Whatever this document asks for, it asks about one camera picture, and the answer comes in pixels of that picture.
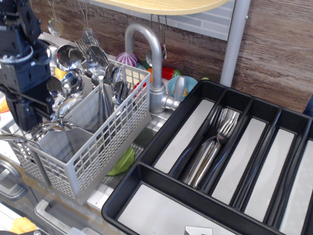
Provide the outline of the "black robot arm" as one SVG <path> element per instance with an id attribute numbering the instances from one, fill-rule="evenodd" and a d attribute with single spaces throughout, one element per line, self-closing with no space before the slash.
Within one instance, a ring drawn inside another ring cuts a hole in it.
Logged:
<path id="1" fill-rule="evenodd" d="M 31 1 L 0 2 L 0 90 L 15 123 L 26 132 L 53 113 L 47 89 L 51 55 L 39 40 L 41 33 Z"/>

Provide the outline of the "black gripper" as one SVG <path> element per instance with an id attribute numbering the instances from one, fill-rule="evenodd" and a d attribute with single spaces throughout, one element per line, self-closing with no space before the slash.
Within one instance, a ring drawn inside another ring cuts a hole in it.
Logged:
<path id="1" fill-rule="evenodd" d="M 30 131 L 49 118 L 54 100 L 46 84 L 51 78 L 51 56 L 0 58 L 0 89 L 9 111 L 23 131 Z"/>

